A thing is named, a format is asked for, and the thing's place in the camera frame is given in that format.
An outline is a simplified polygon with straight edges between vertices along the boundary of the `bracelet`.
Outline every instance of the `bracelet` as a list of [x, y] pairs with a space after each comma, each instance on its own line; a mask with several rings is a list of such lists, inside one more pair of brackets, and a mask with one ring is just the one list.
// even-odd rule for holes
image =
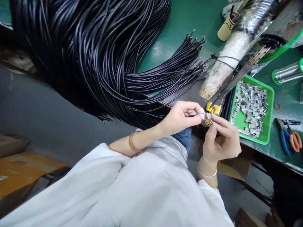
[[144, 149], [137, 149], [134, 145], [133, 145], [133, 135], [136, 133], [136, 132], [141, 132], [141, 131], [134, 131], [132, 134], [129, 135], [129, 138], [128, 138], [128, 144], [130, 146], [130, 148], [134, 151], [134, 152], [141, 152], [141, 151], [144, 151]]
[[200, 173], [202, 174], [202, 176], [205, 177], [205, 178], [213, 178], [217, 175], [217, 170], [216, 170], [215, 174], [212, 175], [212, 176], [205, 175], [204, 173], [201, 172], [200, 167], [199, 167], [199, 163], [198, 163], [198, 169], [199, 169]]

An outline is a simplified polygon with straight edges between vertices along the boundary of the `white lab coat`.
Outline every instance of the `white lab coat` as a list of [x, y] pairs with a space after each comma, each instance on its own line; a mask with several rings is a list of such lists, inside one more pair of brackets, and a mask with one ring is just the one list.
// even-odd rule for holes
[[234, 226], [218, 189], [196, 182], [187, 153], [162, 138], [133, 158], [102, 143], [3, 226]]

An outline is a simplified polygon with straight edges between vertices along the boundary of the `silver bracelet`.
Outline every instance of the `silver bracelet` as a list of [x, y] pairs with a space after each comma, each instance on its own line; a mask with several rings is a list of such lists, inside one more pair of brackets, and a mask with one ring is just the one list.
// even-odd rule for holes
[[199, 163], [198, 163], [198, 169], [199, 169], [200, 173], [202, 174], [202, 176], [205, 177], [205, 178], [213, 178], [213, 177], [215, 177], [215, 176], [217, 175], [217, 170], [216, 170], [215, 174], [212, 175], [212, 176], [207, 176], [207, 175], [205, 175], [205, 174], [202, 173], [202, 171], [200, 170]]

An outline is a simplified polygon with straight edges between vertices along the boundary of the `white sleeve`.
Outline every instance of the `white sleeve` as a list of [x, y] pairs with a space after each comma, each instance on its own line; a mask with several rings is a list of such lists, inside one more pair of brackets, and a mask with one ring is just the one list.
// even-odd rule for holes
[[202, 194], [204, 195], [206, 202], [208, 203], [208, 206], [212, 212], [215, 213], [218, 218], [226, 219], [231, 226], [234, 226], [225, 209], [219, 190], [217, 188], [211, 187], [203, 179], [198, 181], [198, 186], [201, 189]]
[[1, 219], [0, 226], [61, 226], [66, 220], [83, 218], [83, 210], [98, 201], [98, 195], [111, 186], [130, 159], [100, 144], [65, 177]]

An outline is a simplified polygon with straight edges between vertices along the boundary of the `orange-handled scissors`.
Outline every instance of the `orange-handled scissors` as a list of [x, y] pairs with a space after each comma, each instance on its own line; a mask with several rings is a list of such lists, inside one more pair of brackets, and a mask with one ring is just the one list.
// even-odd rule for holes
[[289, 140], [290, 140], [290, 144], [291, 144], [292, 149], [295, 152], [300, 152], [300, 149], [302, 148], [302, 140], [301, 140], [299, 134], [291, 130], [288, 122], [286, 122], [286, 125], [287, 125], [288, 130], [289, 130]]

